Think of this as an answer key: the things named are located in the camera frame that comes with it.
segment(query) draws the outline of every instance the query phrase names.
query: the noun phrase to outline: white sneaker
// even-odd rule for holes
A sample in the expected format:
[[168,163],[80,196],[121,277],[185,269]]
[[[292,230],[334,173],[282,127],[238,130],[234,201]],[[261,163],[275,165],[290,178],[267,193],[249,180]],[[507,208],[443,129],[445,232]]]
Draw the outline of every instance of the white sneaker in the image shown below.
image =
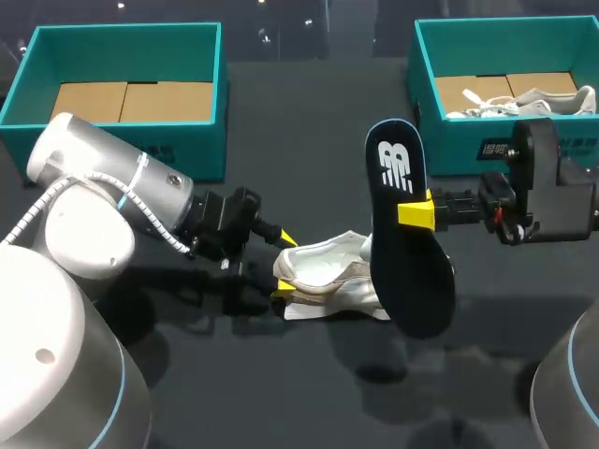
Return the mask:
[[465,89],[463,95],[478,106],[463,112],[449,112],[448,119],[512,117],[512,116],[552,116],[552,115],[590,115],[597,109],[595,90],[583,86],[575,94],[548,94],[538,89],[514,98],[499,96],[487,101]]
[[314,245],[281,251],[273,274],[297,289],[285,308],[285,319],[305,320],[339,311],[361,311],[378,320],[388,320],[371,280],[370,246],[369,238],[347,231]]

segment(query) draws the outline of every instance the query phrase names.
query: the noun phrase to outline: shoe box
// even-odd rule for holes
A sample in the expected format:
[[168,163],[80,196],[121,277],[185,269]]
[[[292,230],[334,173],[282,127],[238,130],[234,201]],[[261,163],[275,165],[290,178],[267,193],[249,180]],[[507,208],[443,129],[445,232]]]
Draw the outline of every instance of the shoe box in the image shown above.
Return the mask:
[[[451,119],[488,100],[537,88],[570,94],[599,89],[599,22],[594,16],[416,21],[407,89],[433,176],[505,171],[515,120]],[[556,116],[562,151],[585,167],[599,157],[599,115]],[[489,148],[499,149],[489,152]]]
[[195,181],[221,181],[227,89],[220,23],[40,26],[0,138],[25,176],[45,125],[70,112]]

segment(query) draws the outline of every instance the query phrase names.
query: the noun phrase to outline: white coiled cable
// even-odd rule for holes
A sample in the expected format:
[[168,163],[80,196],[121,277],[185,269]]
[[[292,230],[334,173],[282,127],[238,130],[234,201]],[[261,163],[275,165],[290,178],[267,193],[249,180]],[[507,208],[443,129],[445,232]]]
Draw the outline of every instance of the white coiled cable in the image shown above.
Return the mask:
[[123,192],[127,197],[135,204],[139,210],[146,216],[150,224],[158,231],[158,234],[167,241],[167,243],[172,246],[177,252],[187,254],[190,253],[190,249],[183,245],[180,241],[175,239],[166,228],[160,223],[160,220],[152,213],[150,208],[144,203],[139,196],[137,196],[134,192],[130,191],[126,184],[112,177],[111,175],[107,175],[106,173],[101,173],[97,171],[92,171],[90,173],[85,173],[83,175],[66,175],[59,181],[54,182],[44,195],[42,195],[36,203],[29,208],[29,210],[23,215],[23,217],[19,220],[17,225],[8,233],[7,237],[0,242],[1,245],[10,245],[15,242],[15,240],[19,237],[22,231],[36,218],[36,216],[44,209],[48,207],[48,205],[58,196],[60,195],[67,187],[81,182],[81,180],[89,180],[89,181],[102,181],[108,184],[113,185],[121,192]]

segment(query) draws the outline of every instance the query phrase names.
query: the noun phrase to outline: white logo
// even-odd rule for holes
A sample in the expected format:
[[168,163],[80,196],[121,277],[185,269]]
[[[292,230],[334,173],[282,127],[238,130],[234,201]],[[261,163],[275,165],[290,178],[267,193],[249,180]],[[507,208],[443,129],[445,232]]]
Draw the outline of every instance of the white logo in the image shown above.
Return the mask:
[[410,174],[410,158],[405,147],[401,143],[391,146],[389,142],[381,142],[378,156],[381,167],[387,169],[383,172],[383,184],[412,193],[412,181],[405,178]]

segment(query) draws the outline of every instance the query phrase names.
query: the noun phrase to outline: dark gray table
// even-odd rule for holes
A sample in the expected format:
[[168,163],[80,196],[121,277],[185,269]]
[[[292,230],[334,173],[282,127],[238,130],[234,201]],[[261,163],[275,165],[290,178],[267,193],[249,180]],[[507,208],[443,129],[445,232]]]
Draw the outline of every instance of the dark gray table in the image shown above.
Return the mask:
[[[255,189],[300,244],[369,232],[362,144],[377,121],[409,117],[404,63],[239,64],[230,82],[226,183],[214,188]],[[21,188],[5,152],[0,169],[7,233],[40,192]],[[210,292],[198,307],[193,266],[139,237],[107,319],[152,389],[153,449],[539,448],[523,411],[531,367],[597,291],[599,240],[507,248],[482,225],[439,240],[460,308],[441,339],[418,342],[353,315],[229,316]]]

